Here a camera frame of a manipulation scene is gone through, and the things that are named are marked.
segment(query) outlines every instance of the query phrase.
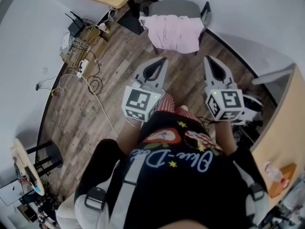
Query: red checkered shorts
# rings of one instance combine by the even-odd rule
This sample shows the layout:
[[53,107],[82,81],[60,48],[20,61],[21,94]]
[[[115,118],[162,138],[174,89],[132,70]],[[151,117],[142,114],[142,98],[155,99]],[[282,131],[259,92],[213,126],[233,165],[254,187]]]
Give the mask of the red checkered shorts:
[[161,100],[161,103],[157,109],[157,111],[167,111],[170,113],[175,113],[177,115],[181,115],[187,118],[190,118],[192,120],[198,121],[199,123],[201,123],[199,121],[199,119],[193,115],[192,113],[178,107],[175,108],[175,103],[173,101],[173,97],[170,94],[165,93],[163,99]]

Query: person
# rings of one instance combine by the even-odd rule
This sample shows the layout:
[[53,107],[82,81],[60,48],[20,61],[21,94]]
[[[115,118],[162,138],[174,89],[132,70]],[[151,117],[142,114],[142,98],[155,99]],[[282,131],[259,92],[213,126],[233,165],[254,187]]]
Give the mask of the person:
[[86,219],[80,212],[80,197],[108,180],[104,203],[111,218],[126,174],[140,154],[145,160],[123,228],[253,226],[245,205],[249,187],[236,164],[264,191],[266,185],[251,152],[236,148],[229,122],[215,124],[214,143],[197,117],[186,106],[176,108],[173,97],[165,93],[157,111],[140,127],[141,122],[130,119],[116,141],[104,139],[97,145],[75,192],[75,211],[83,228],[83,220],[95,220],[93,227],[97,222],[92,214]]

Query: cartoon graphic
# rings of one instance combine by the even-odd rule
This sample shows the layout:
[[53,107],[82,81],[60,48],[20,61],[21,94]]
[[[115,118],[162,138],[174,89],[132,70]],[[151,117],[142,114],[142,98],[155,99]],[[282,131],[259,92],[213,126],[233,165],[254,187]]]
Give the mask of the cartoon graphic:
[[168,162],[168,164],[170,165],[170,167],[177,167],[177,163],[176,162],[173,162],[173,161],[171,161],[171,162]]
[[181,142],[181,137],[175,128],[168,128],[149,135],[143,142],[177,144]]
[[182,121],[178,121],[178,124],[181,125],[182,127],[187,127],[187,125],[185,123],[183,123]]
[[149,143],[143,149],[144,150],[153,149],[153,148],[156,148],[156,147],[159,147],[159,146],[162,146],[164,148],[169,147],[169,145],[165,142],[163,142],[163,143]]
[[[185,136],[197,141],[197,149],[199,149],[200,152],[204,152],[204,150],[207,148],[219,149],[219,147],[211,140],[211,138],[203,133],[187,131],[185,132]],[[213,154],[216,156],[219,155],[217,151],[215,151],[215,153],[213,152]]]
[[200,147],[198,148],[198,150],[199,150],[200,152],[204,152],[204,147],[200,146]]
[[219,152],[217,151],[216,148],[211,148],[211,151],[215,156],[219,156]]

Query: power strip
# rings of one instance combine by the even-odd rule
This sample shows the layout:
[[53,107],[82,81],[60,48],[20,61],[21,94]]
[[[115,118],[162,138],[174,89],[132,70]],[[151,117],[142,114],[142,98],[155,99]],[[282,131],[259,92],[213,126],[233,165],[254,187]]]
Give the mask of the power strip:
[[80,64],[79,64],[79,69],[78,69],[78,72],[76,74],[76,76],[78,77],[78,79],[81,78],[81,76],[84,74],[84,72],[86,71],[86,68],[88,66],[88,63],[89,61],[84,59],[82,61],[80,61]]

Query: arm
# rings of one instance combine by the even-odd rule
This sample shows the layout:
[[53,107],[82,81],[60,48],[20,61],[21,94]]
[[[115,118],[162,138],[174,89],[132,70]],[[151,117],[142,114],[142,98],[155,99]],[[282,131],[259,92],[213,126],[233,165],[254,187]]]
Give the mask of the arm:
[[227,156],[237,150],[230,122],[217,122],[215,124],[215,133],[216,143]]
[[126,155],[120,150],[116,141],[104,139],[96,146],[92,157],[82,174],[75,191],[74,201],[83,194],[87,194],[92,187],[108,180],[116,162]]
[[229,159],[235,161],[256,183],[267,190],[250,150],[245,147],[236,147],[230,122],[216,123],[215,132],[216,143],[222,148]]
[[126,155],[129,155],[131,151],[137,146],[140,128],[141,128],[141,121],[128,119],[130,123],[127,121],[120,132],[116,142],[118,143],[120,149]]

